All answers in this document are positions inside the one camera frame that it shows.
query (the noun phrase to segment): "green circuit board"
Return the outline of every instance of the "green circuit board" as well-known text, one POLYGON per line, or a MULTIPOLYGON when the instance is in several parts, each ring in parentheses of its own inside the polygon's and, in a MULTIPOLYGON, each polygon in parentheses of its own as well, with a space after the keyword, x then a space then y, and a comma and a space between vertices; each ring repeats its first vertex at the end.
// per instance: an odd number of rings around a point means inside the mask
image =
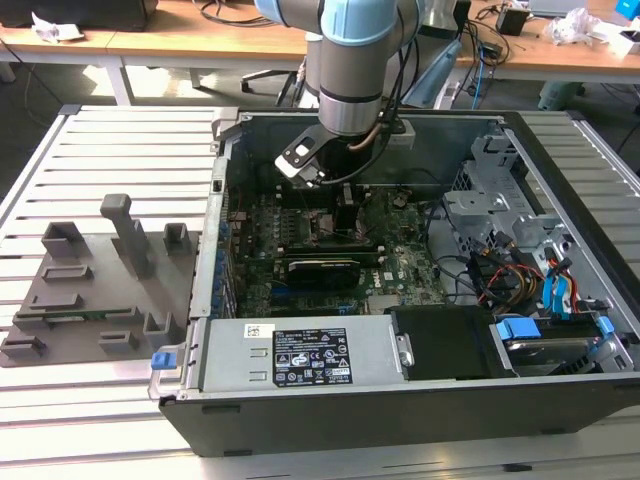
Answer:
POLYGON ((396 305, 443 303, 445 292, 433 275, 420 236, 424 213, 417 203, 404 202, 405 197, 396 189, 372 191, 358 211, 357 228, 341 233, 330 226, 323 228, 331 223, 325 209, 285 208, 273 197, 259 197, 241 215, 231 213, 237 238, 237 316, 382 314, 396 305), (283 245, 340 247, 344 251, 349 247, 384 249, 376 252, 374 265, 360 269, 357 286, 352 289, 294 292, 286 284, 283 245))

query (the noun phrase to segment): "blue latch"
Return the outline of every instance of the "blue latch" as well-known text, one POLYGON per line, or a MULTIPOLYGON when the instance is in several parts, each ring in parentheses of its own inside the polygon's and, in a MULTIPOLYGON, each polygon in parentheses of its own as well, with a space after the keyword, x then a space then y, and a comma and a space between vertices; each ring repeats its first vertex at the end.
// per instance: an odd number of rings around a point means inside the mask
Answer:
POLYGON ((607 336, 610 333, 613 333, 615 331, 615 328, 613 327, 613 323, 611 323, 611 320, 609 320, 609 317, 600 317, 598 318, 598 327, 600 327, 600 331, 602 332, 602 335, 607 336))
POLYGON ((169 352, 156 352, 151 357, 151 370, 174 370, 178 366, 178 355, 169 352))
POLYGON ((538 330, 536 321, 531 317, 509 317, 496 324, 502 340, 515 340, 519 338, 540 338, 542 334, 538 330))

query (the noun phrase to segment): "blue robot arm cap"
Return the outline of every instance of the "blue robot arm cap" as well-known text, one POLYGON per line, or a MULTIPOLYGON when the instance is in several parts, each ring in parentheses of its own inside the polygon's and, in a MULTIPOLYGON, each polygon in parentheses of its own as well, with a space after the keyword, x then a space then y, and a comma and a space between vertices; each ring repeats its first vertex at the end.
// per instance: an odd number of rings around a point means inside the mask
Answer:
POLYGON ((394 0, 326 0, 323 35, 338 45, 360 47, 388 35, 396 24, 394 0))

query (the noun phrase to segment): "power supply label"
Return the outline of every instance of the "power supply label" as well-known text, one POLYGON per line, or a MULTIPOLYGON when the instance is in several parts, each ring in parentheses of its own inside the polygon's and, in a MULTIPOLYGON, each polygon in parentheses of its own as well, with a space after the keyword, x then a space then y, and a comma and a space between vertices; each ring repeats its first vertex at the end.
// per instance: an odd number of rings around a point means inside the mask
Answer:
POLYGON ((278 387, 353 383, 346 330, 274 331, 273 383, 278 387))

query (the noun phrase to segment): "metal bracket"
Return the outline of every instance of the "metal bracket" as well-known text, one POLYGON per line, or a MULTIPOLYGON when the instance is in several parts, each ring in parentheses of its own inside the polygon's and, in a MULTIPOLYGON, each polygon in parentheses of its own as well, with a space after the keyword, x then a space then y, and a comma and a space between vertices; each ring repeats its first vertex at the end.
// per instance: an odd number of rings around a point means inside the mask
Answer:
POLYGON ((289 180, 313 187, 317 180, 325 176, 315 160, 316 155, 329 142, 339 138, 321 124, 307 128, 276 158, 275 165, 289 180))

